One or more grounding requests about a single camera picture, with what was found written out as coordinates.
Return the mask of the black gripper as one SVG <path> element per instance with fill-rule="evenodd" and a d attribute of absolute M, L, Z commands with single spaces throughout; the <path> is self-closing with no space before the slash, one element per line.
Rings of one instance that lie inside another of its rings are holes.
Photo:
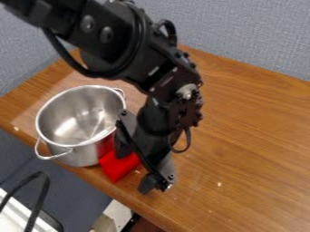
<path fill-rule="evenodd" d="M 114 148 L 116 158 L 132 152 L 147 170 L 138 191 L 147 195 L 154 189 L 168 189 L 176 179 L 172 153 L 184 152 L 191 145 L 191 127 L 202 120 L 202 100 L 159 104 L 147 99 L 138 114 L 118 110 Z"/>

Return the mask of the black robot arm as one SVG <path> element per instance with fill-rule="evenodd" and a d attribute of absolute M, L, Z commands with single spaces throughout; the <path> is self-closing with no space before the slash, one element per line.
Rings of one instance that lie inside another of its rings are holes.
<path fill-rule="evenodd" d="M 178 139 L 202 120 L 203 81 L 178 48 L 175 25 L 155 22 L 132 0 L 0 0 L 20 20 L 40 28 L 60 57 L 83 76 L 122 80 L 147 95 L 138 113 L 118 112 L 115 149 L 134 152 L 147 170 L 138 191 L 175 183 Z"/>

